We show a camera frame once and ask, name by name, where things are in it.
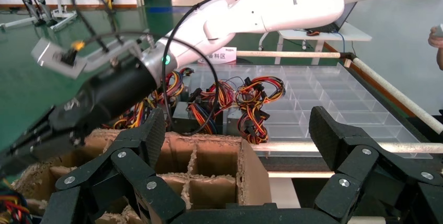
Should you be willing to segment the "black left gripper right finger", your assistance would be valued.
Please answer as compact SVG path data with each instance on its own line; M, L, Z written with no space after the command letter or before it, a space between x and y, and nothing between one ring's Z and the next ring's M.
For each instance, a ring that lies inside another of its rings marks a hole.
M362 128L342 124L322 106L312 108L309 133L334 175L314 206L335 220L350 220L365 197L398 220L442 220L442 175L383 149Z

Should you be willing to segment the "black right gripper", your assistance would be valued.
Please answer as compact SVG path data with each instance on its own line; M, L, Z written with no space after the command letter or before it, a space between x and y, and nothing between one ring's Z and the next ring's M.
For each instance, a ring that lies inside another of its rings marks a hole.
M83 137L123 114L156 87L154 77L137 58L94 75L72 99L54 111L46 110L1 151L1 178L81 147Z

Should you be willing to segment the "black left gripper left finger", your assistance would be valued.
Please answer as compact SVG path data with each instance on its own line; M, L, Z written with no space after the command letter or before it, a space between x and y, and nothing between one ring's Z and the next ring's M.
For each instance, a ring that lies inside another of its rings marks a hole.
M57 180L54 222L94 223L124 197L143 223L172 223L185 203L154 170L164 141L164 113L156 108L141 126L121 131L106 152Z

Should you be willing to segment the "person's bare hand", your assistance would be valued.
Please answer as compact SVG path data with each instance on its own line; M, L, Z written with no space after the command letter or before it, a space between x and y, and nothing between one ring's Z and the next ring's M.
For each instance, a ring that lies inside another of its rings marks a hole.
M429 37L428 37L428 44L432 47L442 49L442 37L436 36L437 27L431 27Z

